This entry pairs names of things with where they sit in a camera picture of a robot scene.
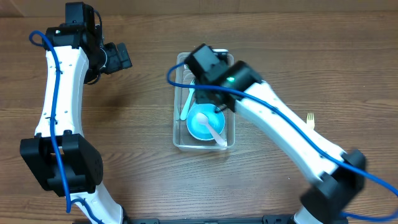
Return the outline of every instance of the plastic container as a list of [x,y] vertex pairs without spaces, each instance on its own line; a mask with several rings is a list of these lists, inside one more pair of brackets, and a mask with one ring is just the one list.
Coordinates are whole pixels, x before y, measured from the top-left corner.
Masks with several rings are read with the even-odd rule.
[[[190,53],[180,53],[177,57],[177,63],[183,62]],[[228,64],[234,63],[234,57],[228,54]],[[187,66],[176,69],[175,81],[189,85],[195,76]],[[182,151],[224,151],[235,144],[235,114],[231,110],[224,110],[225,127],[220,136],[227,142],[227,146],[220,146],[215,140],[201,141],[195,139],[188,131],[187,122],[180,120],[180,113],[188,98],[189,89],[175,87],[174,93],[174,125],[173,125],[173,143]]]

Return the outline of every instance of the blue plate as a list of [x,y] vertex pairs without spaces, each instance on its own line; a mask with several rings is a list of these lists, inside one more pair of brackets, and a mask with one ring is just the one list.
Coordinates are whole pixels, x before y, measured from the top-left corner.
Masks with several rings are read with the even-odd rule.
[[225,126],[225,117],[223,113],[215,113],[215,109],[219,110],[217,106],[211,103],[193,105],[187,116],[187,127],[189,133],[196,139],[202,141],[213,140],[213,136],[205,125],[200,124],[197,120],[197,114],[203,113],[209,119],[210,126],[218,133],[221,134]]

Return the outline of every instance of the wooden table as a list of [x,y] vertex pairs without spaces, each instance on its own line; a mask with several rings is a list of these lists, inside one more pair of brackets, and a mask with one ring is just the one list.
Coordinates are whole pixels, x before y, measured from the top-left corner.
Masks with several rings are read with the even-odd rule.
[[[47,79],[45,52],[27,38],[63,20],[0,19],[0,223],[85,218],[77,207],[66,214],[65,199],[42,190],[19,155],[39,122]],[[126,43],[133,67],[85,86],[83,130],[103,157],[105,185],[131,217],[294,213],[308,189],[291,160],[239,116],[228,153],[173,145],[165,72],[202,42],[249,63],[300,117],[314,112],[320,134],[360,149],[368,170],[398,187],[398,12],[114,16],[103,24],[106,42]],[[393,194],[368,181],[348,210],[387,215],[396,207]]]

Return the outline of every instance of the fork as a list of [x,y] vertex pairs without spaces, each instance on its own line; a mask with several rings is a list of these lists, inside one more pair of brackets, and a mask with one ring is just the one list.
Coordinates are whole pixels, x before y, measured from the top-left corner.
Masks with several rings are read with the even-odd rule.
[[[193,79],[193,80],[191,81],[191,84],[190,84],[190,85],[194,85],[194,84],[195,84],[195,79]],[[187,101],[186,101],[185,104],[184,104],[184,107],[182,108],[181,115],[180,115],[180,119],[181,119],[182,121],[185,121],[185,120],[187,119],[187,115],[188,115],[188,111],[189,111],[189,106],[191,105],[192,96],[193,96],[193,93],[194,93],[194,92],[195,92],[195,89],[194,89],[194,88],[189,88],[189,95],[188,95]]]
[[307,126],[311,128],[312,130],[315,128],[315,118],[313,113],[308,113],[307,114]]

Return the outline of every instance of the clear plastic bin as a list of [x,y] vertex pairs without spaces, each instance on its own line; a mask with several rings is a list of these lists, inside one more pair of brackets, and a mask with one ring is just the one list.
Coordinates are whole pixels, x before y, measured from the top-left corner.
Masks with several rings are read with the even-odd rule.
[[[183,62],[189,55],[189,52],[180,53],[177,57],[177,64]],[[234,63],[234,57],[228,54],[228,63]],[[187,66],[176,69],[175,81],[189,85],[195,76]],[[225,126],[220,136],[226,140],[227,146],[220,146],[215,140],[201,141],[195,139],[188,131],[187,122],[180,120],[181,110],[188,98],[189,89],[175,87],[174,93],[174,125],[173,125],[173,143],[182,151],[224,151],[235,144],[235,114],[231,110],[224,110]]]

